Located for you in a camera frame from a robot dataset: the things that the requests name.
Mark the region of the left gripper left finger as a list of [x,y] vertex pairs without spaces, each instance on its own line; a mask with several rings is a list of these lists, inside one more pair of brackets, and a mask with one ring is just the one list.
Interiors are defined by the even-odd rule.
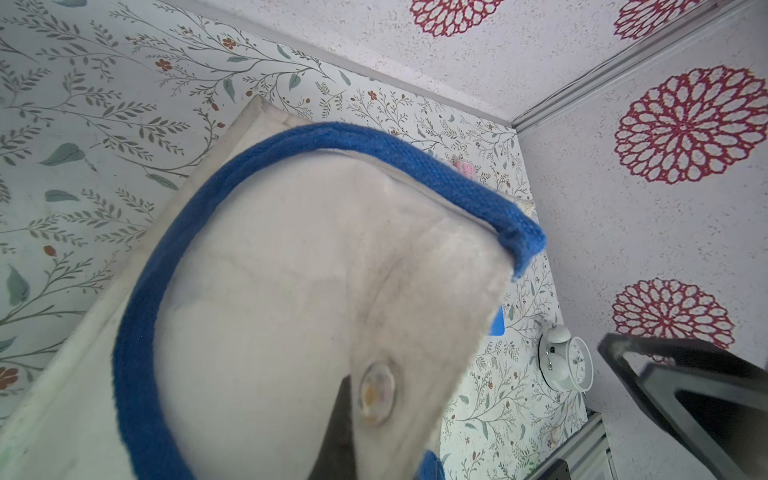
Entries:
[[351,377],[342,379],[309,480],[356,480]]

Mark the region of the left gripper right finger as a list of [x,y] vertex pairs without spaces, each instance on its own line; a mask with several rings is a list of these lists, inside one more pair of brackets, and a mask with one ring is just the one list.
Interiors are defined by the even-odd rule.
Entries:
[[767,371],[698,339],[607,334],[598,352],[638,408],[718,479],[767,477]]

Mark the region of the blue stationery case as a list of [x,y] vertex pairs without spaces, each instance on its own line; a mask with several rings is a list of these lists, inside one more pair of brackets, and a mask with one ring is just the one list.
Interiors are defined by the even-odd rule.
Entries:
[[489,335],[494,337],[501,337],[505,334],[505,316],[504,308],[500,307],[491,323]]

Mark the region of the white canvas bag blue handles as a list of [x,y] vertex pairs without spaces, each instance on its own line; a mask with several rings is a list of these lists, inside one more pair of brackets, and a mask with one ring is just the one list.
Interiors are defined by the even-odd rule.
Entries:
[[5,479],[413,479],[546,238],[395,136],[251,100],[1,432]]

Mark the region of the pink clear stationery case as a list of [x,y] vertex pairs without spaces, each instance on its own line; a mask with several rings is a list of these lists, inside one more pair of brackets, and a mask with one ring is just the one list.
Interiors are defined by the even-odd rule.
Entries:
[[476,178],[476,168],[475,165],[471,162],[464,160],[464,159],[455,159],[452,162],[453,167],[456,169],[458,173],[463,175],[466,178],[469,179],[475,179]]

